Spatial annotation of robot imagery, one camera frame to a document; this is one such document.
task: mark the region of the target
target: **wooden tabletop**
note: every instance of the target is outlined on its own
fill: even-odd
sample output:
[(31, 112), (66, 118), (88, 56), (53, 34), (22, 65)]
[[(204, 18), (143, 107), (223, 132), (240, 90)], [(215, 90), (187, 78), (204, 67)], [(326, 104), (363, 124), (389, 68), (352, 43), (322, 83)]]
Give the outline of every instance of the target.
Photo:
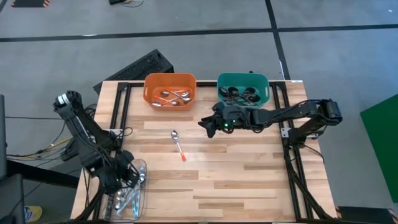
[[(102, 85), (95, 121), (104, 129), (109, 128), (117, 85), (116, 81)], [(286, 81), (286, 85), (291, 105), (307, 99), (302, 82)], [(149, 171), (146, 209), (140, 222), (295, 221), (277, 124), (260, 134), (218, 131), (208, 139), (197, 122), (213, 114), (215, 87), (198, 87), (194, 107), (184, 112), (154, 111), (143, 100), (142, 91), (141, 87), (132, 88), (126, 127), (134, 132), (123, 143), (123, 149), (147, 162)], [(282, 94), (279, 97), (283, 105)], [(264, 108), (275, 109), (272, 96)], [(305, 121), (298, 119), (294, 123), (300, 126)], [(180, 135), (186, 162), (182, 162), (170, 138), (173, 129)], [(307, 141), (307, 145), (319, 150), (317, 141)], [(305, 148), (301, 155), (309, 191), (329, 215), (336, 217), (321, 157)], [(92, 179), (90, 197), (97, 188), (98, 179)], [(305, 217), (303, 197), (299, 189), (297, 192)], [(85, 195), (81, 178), (71, 218), (83, 211)], [(131, 209), (126, 209), (122, 218), (131, 217)]]

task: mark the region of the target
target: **green panel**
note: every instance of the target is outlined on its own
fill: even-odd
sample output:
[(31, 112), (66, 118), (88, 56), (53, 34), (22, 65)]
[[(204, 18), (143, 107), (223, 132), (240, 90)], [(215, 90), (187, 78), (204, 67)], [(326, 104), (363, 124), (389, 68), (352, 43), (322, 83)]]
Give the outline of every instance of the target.
[(379, 160), (392, 201), (398, 202), (398, 94), (363, 111), (363, 123)]

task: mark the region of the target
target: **wire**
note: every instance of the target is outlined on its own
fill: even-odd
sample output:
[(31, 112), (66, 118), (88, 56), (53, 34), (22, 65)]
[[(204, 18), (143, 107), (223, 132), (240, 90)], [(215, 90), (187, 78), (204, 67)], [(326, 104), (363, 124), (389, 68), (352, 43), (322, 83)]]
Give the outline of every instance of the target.
[(25, 157), (25, 158), (27, 157), (27, 158), (30, 158), (30, 156), (34, 156), (34, 155), (41, 154), (41, 153), (43, 153), (43, 152), (45, 152), (45, 151), (47, 151), (47, 150), (49, 150), (49, 149), (52, 149), (52, 148), (54, 148), (54, 147), (56, 147), (56, 146), (59, 146), (59, 145), (65, 143), (66, 140), (63, 140), (63, 141), (61, 141), (61, 142), (59, 142), (59, 143), (57, 143), (57, 144), (55, 144), (55, 145), (54, 145), (54, 142), (58, 140), (58, 138), (62, 135), (62, 133), (63, 133), (64, 130), (65, 130), (65, 122), (63, 122), (63, 125), (62, 125), (62, 128), (61, 128), (60, 133), (59, 133), (59, 134), (57, 135), (57, 137), (51, 142), (51, 144), (50, 144), (48, 147), (46, 147), (45, 149), (38, 150), (37, 152), (31, 153), (31, 154), (25, 154), (25, 155), (7, 154), (7, 156), (11, 156), (11, 157)]
[(62, 128), (60, 133), (58, 134), (58, 136), (54, 139), (54, 141), (51, 142), (50, 146), (52, 146), (54, 144), (54, 142), (56, 142), (58, 140), (58, 138), (60, 138), (61, 134), (63, 133), (63, 130), (65, 130), (65, 126), (66, 126), (66, 122), (63, 122)]
[(34, 117), (19, 117), (19, 116), (6, 116), (9, 119), (46, 119), (46, 120), (63, 120), (62, 118), (34, 118)]
[(61, 147), (59, 149), (55, 149), (55, 151), (53, 153), (51, 153), (49, 155), (46, 155), (44, 157), (36, 157), (36, 158), (31, 158), (31, 159), (29, 159), (30, 157), (28, 157), (28, 159), (24, 159), (24, 158), (22, 158), (22, 159), (20, 159), (20, 158), (18, 158), (18, 159), (16, 159), (16, 158), (8, 158), (8, 159), (13, 160), (13, 161), (49, 161), (49, 160), (54, 160), (54, 159), (45, 159), (45, 158), (48, 158), (48, 157), (58, 153), (59, 151), (61, 151), (64, 148), (65, 147)]
[[(73, 124), (73, 122), (71, 122), (72, 124), (72, 128), (75, 130), (76, 133), (78, 133), (77, 128), (75, 127), (75, 124)], [(84, 144), (86, 144), (88, 147), (90, 147), (91, 149), (93, 149), (95, 152), (97, 152), (99, 154), (99, 156), (102, 159), (102, 163), (105, 164), (105, 161), (111, 165), (109, 159), (107, 157), (104, 156), (104, 154), (102, 154), (98, 149), (96, 149), (95, 147), (93, 147), (92, 145), (90, 145), (88, 142), (86, 142), (79, 134), (76, 134), (76, 136), (83, 141)]]
[[(79, 171), (79, 170), (73, 170), (73, 171), (67, 172), (66, 174), (71, 174), (71, 173), (76, 172), (76, 171)], [(25, 195), (14, 205), (14, 207), (12, 208), (11, 212), (9, 213), (9, 215), (14, 211), (14, 209), (20, 204), (21, 201), (23, 201), (26, 197), (28, 197), (33, 191), (35, 191), (36, 189), (38, 189), (43, 183), (44, 183), (44, 182), (39, 183), (38, 186), (36, 186), (35, 188), (33, 188), (28, 194), (25, 194)]]
[(90, 179), (88, 179), (88, 184), (87, 184), (87, 177), (86, 177), (86, 171), (83, 169), (83, 176), (85, 178), (85, 187), (86, 187), (86, 203), (85, 203), (85, 207), (88, 207), (88, 202), (89, 202), (89, 198), (88, 198), (88, 189), (90, 187)]
[[(57, 147), (58, 145), (61, 145), (61, 144), (65, 143), (65, 142), (67, 142), (67, 141), (69, 141), (71, 139), (72, 138), (62, 140), (59, 143), (55, 144), (54, 146), (50, 147), (47, 151), (49, 151), (49, 150), (57, 150), (57, 152), (59, 152), (62, 149), (64, 149), (65, 147), (62, 147), (60, 149), (54, 149), (54, 147)], [(49, 157), (51, 155), (54, 155), (54, 153), (50, 154), (50, 155), (47, 155), (45, 157), (42, 157), (42, 156), (37, 156), (37, 157), (26, 156), (26, 157), (17, 157), (18, 159), (8, 157), (8, 159), (15, 160), (15, 161), (36, 161), (36, 160), (46, 160), (45, 158), (47, 158), (47, 157)]]
[[(130, 129), (131, 130), (131, 132), (129, 133), (129, 134), (124, 134), (124, 132), (125, 132), (125, 130), (127, 130), (127, 129)], [(126, 137), (126, 136), (129, 136), (129, 135), (131, 135), (132, 134), (132, 132), (133, 132), (133, 130), (132, 130), (132, 128), (131, 127), (126, 127), (126, 128), (124, 128), (123, 129), (123, 131), (121, 131), (116, 137), (120, 137), (122, 134), (123, 134), (123, 137)]]
[(315, 154), (318, 154), (320, 157), (322, 157), (322, 161), (323, 161), (323, 163), (325, 163), (325, 158), (323, 158), (323, 155), (320, 153), (320, 152), (318, 152), (317, 150), (315, 150), (314, 148), (311, 148), (310, 146), (308, 146), (308, 145), (304, 145), (305, 147), (307, 147), (308, 149), (310, 149), (311, 151), (313, 151)]
[[(138, 5), (136, 5), (136, 6), (128, 6), (128, 4), (130, 4), (130, 3), (132, 3), (132, 2), (140, 2), (140, 4), (138, 4)], [(142, 4), (143, 4), (144, 2), (145, 2), (144, 0), (141, 0), (141, 1), (130, 1), (129, 3), (123, 3), (123, 2), (121, 2), (120, 5), (121, 5), (121, 6), (124, 6), (124, 7), (140, 7), (140, 6), (142, 6)]]
[(58, 157), (53, 158), (53, 159), (49, 159), (47, 162), (43, 162), (43, 163), (41, 163), (41, 164), (39, 164), (39, 165), (37, 165), (37, 166), (35, 166), (35, 167), (39, 167), (39, 166), (42, 166), (42, 165), (44, 165), (44, 164), (48, 164), (49, 162), (54, 161), (54, 160), (57, 160), (57, 159), (60, 159), (60, 158), (61, 158), (61, 156), (58, 156)]
[(93, 103), (92, 105), (88, 105), (85, 109), (85, 113), (90, 116), (91, 118), (94, 119), (95, 111), (96, 111), (96, 103)]

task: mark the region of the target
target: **black keyboard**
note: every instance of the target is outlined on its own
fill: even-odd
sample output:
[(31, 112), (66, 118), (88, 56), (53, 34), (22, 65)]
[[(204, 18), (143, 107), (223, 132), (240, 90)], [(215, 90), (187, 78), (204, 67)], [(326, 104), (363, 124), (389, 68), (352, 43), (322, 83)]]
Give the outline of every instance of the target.
[[(116, 72), (106, 80), (145, 80), (146, 76), (151, 73), (173, 72), (173, 65), (157, 49), (155, 49), (126, 68)], [(100, 94), (101, 87), (102, 82), (95, 85), (93, 88), (97, 94)]]

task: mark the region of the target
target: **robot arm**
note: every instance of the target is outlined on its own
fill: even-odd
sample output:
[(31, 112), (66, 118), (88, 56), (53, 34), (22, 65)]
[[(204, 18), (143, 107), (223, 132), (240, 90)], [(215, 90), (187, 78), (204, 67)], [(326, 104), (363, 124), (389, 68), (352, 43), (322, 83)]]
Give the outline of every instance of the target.
[(302, 146), (307, 136), (317, 133), (323, 134), (320, 128), (335, 126), (342, 121), (337, 103), (332, 100), (306, 100), (288, 108), (279, 110), (265, 110), (244, 108), (241, 106), (226, 106), (219, 102), (213, 106), (214, 114), (202, 118), (198, 124), (207, 131), (212, 138), (216, 130), (227, 134), (235, 129), (248, 129), (260, 133), (274, 123), (290, 119), (311, 118), (299, 128), (292, 128), (288, 132), (290, 145)]
[[(91, 177), (99, 178), (105, 194), (116, 193), (123, 187), (122, 183), (135, 186), (139, 175), (131, 164), (133, 155), (121, 150), (121, 142), (117, 135), (112, 131), (102, 130), (85, 113), (79, 93), (67, 91), (55, 99), (53, 106), (78, 144), (81, 164)], [(115, 158), (109, 156), (111, 151), (116, 151)]]

